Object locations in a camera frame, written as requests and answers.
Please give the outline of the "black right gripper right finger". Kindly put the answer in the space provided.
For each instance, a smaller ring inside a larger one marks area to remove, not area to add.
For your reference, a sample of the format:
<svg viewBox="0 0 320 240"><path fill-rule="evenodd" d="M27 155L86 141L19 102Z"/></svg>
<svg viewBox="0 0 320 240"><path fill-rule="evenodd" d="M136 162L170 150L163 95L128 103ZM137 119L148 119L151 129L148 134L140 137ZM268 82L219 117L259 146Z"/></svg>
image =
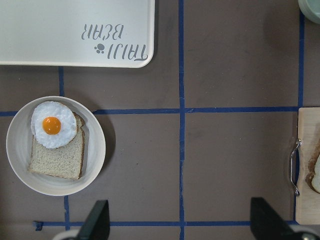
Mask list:
<svg viewBox="0 0 320 240"><path fill-rule="evenodd" d="M297 237L262 197L250 200L250 230L256 240L295 240Z"/></svg>

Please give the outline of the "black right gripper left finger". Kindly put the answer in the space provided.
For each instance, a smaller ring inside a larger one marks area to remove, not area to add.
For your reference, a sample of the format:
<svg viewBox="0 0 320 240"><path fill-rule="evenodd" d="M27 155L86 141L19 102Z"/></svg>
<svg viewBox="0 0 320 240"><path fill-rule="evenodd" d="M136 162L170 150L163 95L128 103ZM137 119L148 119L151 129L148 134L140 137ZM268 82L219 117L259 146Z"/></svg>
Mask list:
<svg viewBox="0 0 320 240"><path fill-rule="evenodd" d="M110 235L110 214L108 200L98 200L94 204L84 224L80 228L78 240L107 240Z"/></svg>

